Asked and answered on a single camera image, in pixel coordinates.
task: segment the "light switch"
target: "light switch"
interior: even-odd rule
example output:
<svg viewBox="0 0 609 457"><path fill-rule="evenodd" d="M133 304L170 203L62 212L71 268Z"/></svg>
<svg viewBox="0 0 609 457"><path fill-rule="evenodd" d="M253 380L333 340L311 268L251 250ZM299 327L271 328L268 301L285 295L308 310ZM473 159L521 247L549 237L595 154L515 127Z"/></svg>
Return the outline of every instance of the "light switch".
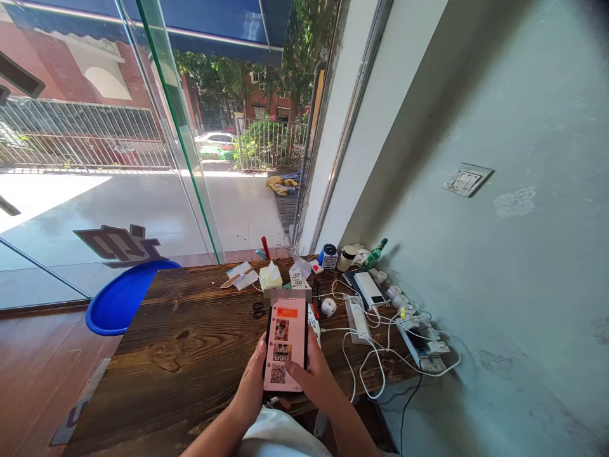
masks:
<svg viewBox="0 0 609 457"><path fill-rule="evenodd" d="M444 188L464 197L471 197L494 171L490 168L462 163L444 183Z"/></svg>

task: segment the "blue plastic stool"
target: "blue plastic stool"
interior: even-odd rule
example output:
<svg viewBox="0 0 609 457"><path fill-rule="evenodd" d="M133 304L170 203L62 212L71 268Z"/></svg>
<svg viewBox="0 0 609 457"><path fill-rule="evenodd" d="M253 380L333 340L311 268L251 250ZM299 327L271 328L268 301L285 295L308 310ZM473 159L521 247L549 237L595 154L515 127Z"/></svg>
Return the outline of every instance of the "blue plastic stool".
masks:
<svg viewBox="0 0 609 457"><path fill-rule="evenodd" d="M141 263L110 281L87 308L87 327L102 336L123 334L129 328L154 275L159 270L181 268L171 260Z"/></svg>

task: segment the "metal fence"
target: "metal fence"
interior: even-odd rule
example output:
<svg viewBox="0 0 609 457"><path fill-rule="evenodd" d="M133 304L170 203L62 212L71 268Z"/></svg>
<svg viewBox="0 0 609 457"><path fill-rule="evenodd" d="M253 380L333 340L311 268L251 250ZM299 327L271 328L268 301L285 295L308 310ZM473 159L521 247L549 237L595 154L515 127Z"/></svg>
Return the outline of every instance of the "metal fence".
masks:
<svg viewBox="0 0 609 457"><path fill-rule="evenodd" d="M149 109L11 98L0 107L0 165L170 168Z"/></svg>
<svg viewBox="0 0 609 457"><path fill-rule="evenodd" d="M296 169L305 152L307 125L242 119L237 122L235 160L249 170Z"/></svg>

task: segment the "blue awning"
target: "blue awning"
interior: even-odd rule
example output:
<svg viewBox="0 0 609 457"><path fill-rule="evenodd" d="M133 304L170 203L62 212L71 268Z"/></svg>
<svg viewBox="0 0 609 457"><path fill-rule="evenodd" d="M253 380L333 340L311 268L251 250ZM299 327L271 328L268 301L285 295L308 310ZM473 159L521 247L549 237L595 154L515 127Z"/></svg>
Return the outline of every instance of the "blue awning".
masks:
<svg viewBox="0 0 609 457"><path fill-rule="evenodd" d="M2 3L21 29L128 42L114 0ZM135 1L126 4L127 15L140 29ZM160 4L174 49L281 66L291 0L160 0Z"/></svg>

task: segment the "green bottle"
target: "green bottle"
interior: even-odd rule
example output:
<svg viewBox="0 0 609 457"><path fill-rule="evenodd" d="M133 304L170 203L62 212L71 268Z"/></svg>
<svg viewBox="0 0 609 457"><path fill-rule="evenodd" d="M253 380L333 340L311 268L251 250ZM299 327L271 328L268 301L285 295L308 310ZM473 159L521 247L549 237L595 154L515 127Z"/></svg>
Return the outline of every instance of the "green bottle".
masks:
<svg viewBox="0 0 609 457"><path fill-rule="evenodd" d="M368 258L363 263L363 267L366 270L370 270L379 261L379 259L381 258L381 251L385 247L385 244L387 244L387 238L383 238L383 241L381 241L381 243L376 247L376 249L373 250L370 254L368 254Z"/></svg>

